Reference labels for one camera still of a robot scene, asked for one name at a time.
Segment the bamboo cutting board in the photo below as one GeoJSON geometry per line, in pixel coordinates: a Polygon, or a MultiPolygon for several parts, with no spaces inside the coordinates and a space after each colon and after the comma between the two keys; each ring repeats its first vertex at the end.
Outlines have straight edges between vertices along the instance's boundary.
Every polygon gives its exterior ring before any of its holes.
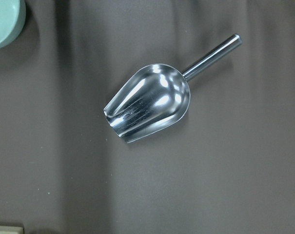
{"type": "Polygon", "coordinates": [[[0,234],[24,234],[24,228],[14,226],[0,226],[0,234]]]}

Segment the steel ice scoop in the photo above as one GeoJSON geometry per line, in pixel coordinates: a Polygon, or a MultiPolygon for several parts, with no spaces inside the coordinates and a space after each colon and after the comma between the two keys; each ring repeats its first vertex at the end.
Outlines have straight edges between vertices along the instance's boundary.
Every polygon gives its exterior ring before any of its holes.
{"type": "Polygon", "coordinates": [[[110,127],[132,143],[175,124],[190,105],[188,82],[241,44],[233,34],[184,72],[162,63],[139,69],[104,107],[110,127]]]}

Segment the mint green bowl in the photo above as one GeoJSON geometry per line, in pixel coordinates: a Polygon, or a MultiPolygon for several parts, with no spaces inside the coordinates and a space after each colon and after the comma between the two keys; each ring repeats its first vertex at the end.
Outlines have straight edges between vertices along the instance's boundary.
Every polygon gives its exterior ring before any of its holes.
{"type": "Polygon", "coordinates": [[[0,0],[0,48],[7,46],[19,36],[25,19],[25,1],[0,0]]]}

